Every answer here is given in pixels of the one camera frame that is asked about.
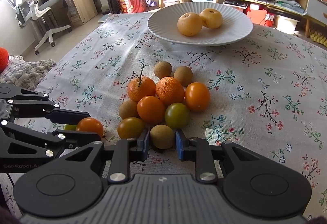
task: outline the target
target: ribbed white plate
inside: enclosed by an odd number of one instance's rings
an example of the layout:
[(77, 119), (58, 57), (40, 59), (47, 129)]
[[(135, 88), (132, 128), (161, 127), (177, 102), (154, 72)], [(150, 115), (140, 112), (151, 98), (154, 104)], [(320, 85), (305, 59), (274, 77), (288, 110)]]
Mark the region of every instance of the ribbed white plate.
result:
[[(223, 16), (218, 29), (203, 27), (199, 34), (187, 37), (177, 29), (179, 17), (188, 12), (201, 13), (206, 8), (217, 9)], [(150, 32), (164, 40), (179, 44), (200, 46), (225, 45), (240, 41), (253, 29), (252, 21), (231, 6), (212, 2), (186, 2), (168, 6), (155, 12), (148, 20)]]

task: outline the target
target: floral tablecloth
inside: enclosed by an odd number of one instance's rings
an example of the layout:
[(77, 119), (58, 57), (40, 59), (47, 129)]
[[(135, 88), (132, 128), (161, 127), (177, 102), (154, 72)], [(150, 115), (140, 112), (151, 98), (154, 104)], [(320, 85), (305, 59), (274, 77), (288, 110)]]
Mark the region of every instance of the floral tablecloth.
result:
[[(168, 61), (173, 69), (189, 66), (194, 81), (207, 85), (209, 108), (192, 114), (187, 137), (210, 144), (231, 140), (293, 168), (307, 178), (312, 198), (305, 217), (327, 216), (327, 52), (297, 37), (254, 26), (244, 40), (219, 47), (193, 47), (162, 41), (147, 28), (151, 14), (110, 15), (72, 49), (37, 87), (62, 108), (87, 111), (104, 128), (103, 141), (115, 144), (118, 107), (128, 99), (128, 82)], [(19, 124), (42, 132), (63, 127), (44, 119)], [(178, 161), (174, 149), (149, 151), (132, 173), (193, 173), (194, 164)], [(6, 174), (2, 189), (19, 215)], [(13, 181), (19, 175), (12, 174)]]

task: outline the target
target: white drawer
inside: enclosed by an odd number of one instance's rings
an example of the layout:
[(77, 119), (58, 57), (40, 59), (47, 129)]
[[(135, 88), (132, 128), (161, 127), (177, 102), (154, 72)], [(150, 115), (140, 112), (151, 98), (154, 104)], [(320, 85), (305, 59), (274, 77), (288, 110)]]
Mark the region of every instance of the white drawer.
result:
[(327, 25), (327, 5), (318, 0), (309, 0), (307, 11), (308, 16)]

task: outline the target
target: chair armrest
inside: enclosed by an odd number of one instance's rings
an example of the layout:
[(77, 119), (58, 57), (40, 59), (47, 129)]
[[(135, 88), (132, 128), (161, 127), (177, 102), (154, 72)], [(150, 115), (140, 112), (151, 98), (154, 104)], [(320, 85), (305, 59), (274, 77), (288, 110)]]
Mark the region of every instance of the chair armrest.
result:
[(47, 7), (44, 10), (40, 11), (39, 10), (39, 0), (33, 0), (30, 4), (30, 13), (31, 13), (31, 17), (33, 20), (37, 20), (38, 18), (40, 18), (41, 16), (43, 16), (46, 12), (48, 12), (51, 8)]

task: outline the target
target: office chair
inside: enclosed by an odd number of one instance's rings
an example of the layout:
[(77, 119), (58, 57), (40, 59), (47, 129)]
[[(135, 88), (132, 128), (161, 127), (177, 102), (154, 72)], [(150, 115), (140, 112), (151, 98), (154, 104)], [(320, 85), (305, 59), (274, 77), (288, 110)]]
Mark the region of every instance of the office chair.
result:
[(49, 38), (49, 42), (51, 47), (54, 47), (56, 44), (53, 41), (52, 35), (63, 31), (65, 29), (69, 29), (71, 32), (71, 27), (69, 25), (64, 27), (52, 28), (50, 29), (48, 24), (45, 22), (44, 18), (42, 17), (47, 11), (51, 9), (55, 3), (59, 2), (60, 0), (48, 0), (42, 5), (39, 5), (40, 0), (7, 0), (11, 7), (16, 12), (16, 19), (18, 20), (18, 24), (20, 28), (25, 27), (31, 20), (37, 20), (41, 18), (45, 28), (46, 33), (39, 42), (39, 44), (35, 47), (34, 51), (35, 54), (38, 55), (38, 49), (41, 45)]

